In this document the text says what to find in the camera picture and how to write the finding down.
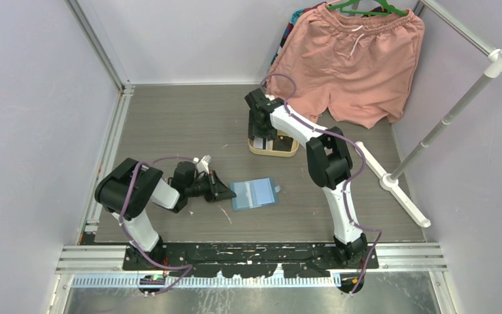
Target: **hanging clothes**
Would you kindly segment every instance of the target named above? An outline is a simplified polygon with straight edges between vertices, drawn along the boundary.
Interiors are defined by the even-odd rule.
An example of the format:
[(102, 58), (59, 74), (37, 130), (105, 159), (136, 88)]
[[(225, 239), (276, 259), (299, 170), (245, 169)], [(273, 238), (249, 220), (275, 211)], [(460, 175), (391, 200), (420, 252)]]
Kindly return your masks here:
[[(292, 14), (292, 17), (290, 18), (290, 21), (288, 22), (288, 25), (286, 26), (286, 29), (284, 30), (284, 34), (282, 35), (282, 40), (280, 41), (280, 46), (278, 47), (278, 50), (276, 50), (276, 53), (274, 53), (274, 57), (272, 58), (272, 61), (270, 62), (270, 66), (272, 66), (272, 64), (276, 60), (276, 57), (282, 51), (282, 48), (284, 47), (284, 44), (286, 43), (286, 40), (288, 39), (288, 36), (292, 32), (293, 27), (297, 23), (297, 20), (299, 19), (299, 17), (301, 17), (304, 13), (307, 13), (308, 11), (310, 11), (312, 9), (318, 8), (319, 5), (323, 5), (324, 3), (326, 3), (326, 2), (318, 3), (314, 7), (297, 10)], [(370, 10), (370, 12), (384, 12), (384, 13), (387, 11), (388, 10), (386, 10), (385, 8), (382, 8), (382, 7), (376, 7), (374, 9)]]
[[(315, 122), (327, 108), (337, 121), (372, 128), (385, 116), (398, 121), (410, 93), (424, 23), (406, 16), (343, 16), (320, 5), (301, 15), (270, 73), (291, 76), (290, 105)], [(285, 98), (293, 85), (267, 80), (267, 93)]]
[(299, 19), (299, 17), (312, 9), (316, 9), (319, 5), (322, 5), (324, 3), (326, 3), (326, 2), (318, 3), (314, 7), (297, 10), (292, 14), (292, 17), (290, 18), (290, 21), (288, 22), (288, 25), (286, 26), (286, 30), (284, 30), (284, 34), (282, 35), (282, 40), (280, 41), (280, 46), (278, 47), (278, 50), (276, 51), (276, 53), (274, 54), (274, 57), (272, 58), (272, 61), (270, 62), (271, 66), (274, 63), (274, 61), (276, 60), (276, 57), (278, 56), (278, 54), (282, 51), (282, 47), (286, 43), (286, 39), (288, 39), (288, 36), (292, 32), (293, 27), (297, 23), (297, 20)]

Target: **green hanger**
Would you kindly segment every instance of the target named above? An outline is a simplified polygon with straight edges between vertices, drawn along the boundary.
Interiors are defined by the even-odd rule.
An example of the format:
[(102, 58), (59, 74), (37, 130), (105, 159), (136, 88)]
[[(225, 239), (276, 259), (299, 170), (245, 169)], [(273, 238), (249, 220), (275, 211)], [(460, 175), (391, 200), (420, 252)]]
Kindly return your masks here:
[[(358, 13), (358, 14), (368, 14), (368, 15), (388, 15), (389, 14), (389, 13), (384, 13), (384, 12), (364, 12), (364, 11), (343, 10), (343, 8), (348, 7), (350, 5), (353, 5), (354, 3), (357, 3), (359, 1), (361, 1), (361, 0), (349, 0), (346, 3), (342, 3), (340, 5), (331, 5), (328, 7), (328, 10), (339, 9), (340, 12), (342, 12), (342, 13)], [(407, 13), (405, 11), (396, 9), (396, 8), (392, 7), (391, 5), (389, 5), (386, 0), (374, 0), (374, 1), (379, 3), (382, 8), (388, 10), (388, 12), (396, 13), (401, 16), (407, 15)]]

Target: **white wall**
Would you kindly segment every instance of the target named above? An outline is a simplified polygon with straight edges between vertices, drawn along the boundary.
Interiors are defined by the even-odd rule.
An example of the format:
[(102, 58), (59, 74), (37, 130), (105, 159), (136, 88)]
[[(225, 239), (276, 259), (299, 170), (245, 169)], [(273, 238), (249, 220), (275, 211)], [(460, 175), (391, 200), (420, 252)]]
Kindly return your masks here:
[(0, 1), (0, 313), (44, 313), (117, 97), (65, 1)]
[[(259, 82), (292, 13), (320, 1), (81, 2), (116, 68), (132, 83), (184, 84)], [(392, 1), (397, 7), (414, 3)], [(361, 9), (376, 6), (361, 2)]]
[[(442, 0), (502, 47), (502, 1)], [(484, 56), (432, 12), (405, 115), (395, 125), (408, 153), (476, 81)], [(466, 313), (502, 313), (502, 74), (410, 169), (419, 208), (432, 220)]]

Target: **black mounting plate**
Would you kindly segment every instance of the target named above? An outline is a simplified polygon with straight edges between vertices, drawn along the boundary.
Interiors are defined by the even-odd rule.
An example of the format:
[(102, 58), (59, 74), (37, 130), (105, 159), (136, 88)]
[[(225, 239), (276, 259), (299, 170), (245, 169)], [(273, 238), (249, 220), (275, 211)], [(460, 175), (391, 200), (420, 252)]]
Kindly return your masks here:
[[(169, 266), (193, 264), (190, 273), (195, 277), (231, 278), (269, 277), (282, 264), (286, 278), (328, 277), (328, 270), (358, 269), (362, 264), (346, 265), (335, 254), (333, 243), (164, 243), (165, 260)], [(376, 252), (367, 268), (378, 268)], [(133, 248), (126, 250), (123, 270), (156, 270), (142, 260)], [(181, 271), (171, 271), (173, 276)]]

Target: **light blue towel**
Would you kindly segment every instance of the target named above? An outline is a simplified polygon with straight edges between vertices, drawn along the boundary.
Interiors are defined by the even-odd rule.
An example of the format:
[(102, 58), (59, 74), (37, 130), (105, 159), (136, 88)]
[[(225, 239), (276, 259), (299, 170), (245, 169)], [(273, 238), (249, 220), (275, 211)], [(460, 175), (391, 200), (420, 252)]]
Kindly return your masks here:
[(278, 191), (272, 178), (230, 183), (230, 189), (237, 195), (232, 199), (234, 211), (278, 203)]

